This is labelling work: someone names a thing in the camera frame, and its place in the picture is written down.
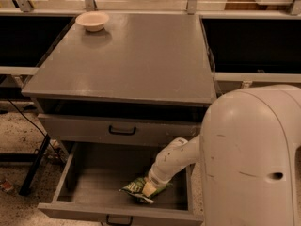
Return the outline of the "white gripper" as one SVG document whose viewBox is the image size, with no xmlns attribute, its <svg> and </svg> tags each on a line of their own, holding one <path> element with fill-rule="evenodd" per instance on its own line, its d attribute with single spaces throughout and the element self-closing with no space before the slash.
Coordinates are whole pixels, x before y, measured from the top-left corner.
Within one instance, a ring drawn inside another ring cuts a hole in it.
<svg viewBox="0 0 301 226">
<path fill-rule="evenodd" d="M 142 190 L 142 193 L 146 197 L 153 195 L 157 191 L 157 188 L 165 187 L 171 180 L 170 177 L 166 177 L 160 171 L 157 171 L 155 169 L 149 170 L 148 178 L 150 180 L 150 183 L 145 183 Z"/>
</svg>

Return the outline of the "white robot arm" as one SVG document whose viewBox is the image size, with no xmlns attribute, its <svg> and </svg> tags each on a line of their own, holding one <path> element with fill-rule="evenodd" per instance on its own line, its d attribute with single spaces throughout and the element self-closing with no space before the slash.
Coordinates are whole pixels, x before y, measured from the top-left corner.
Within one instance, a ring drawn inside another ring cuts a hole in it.
<svg viewBox="0 0 301 226">
<path fill-rule="evenodd" d="M 297 226 L 300 146 L 300 88 L 238 89 L 209 107 L 198 136 L 159 152 L 148 186 L 199 162 L 206 226 Z"/>
</svg>

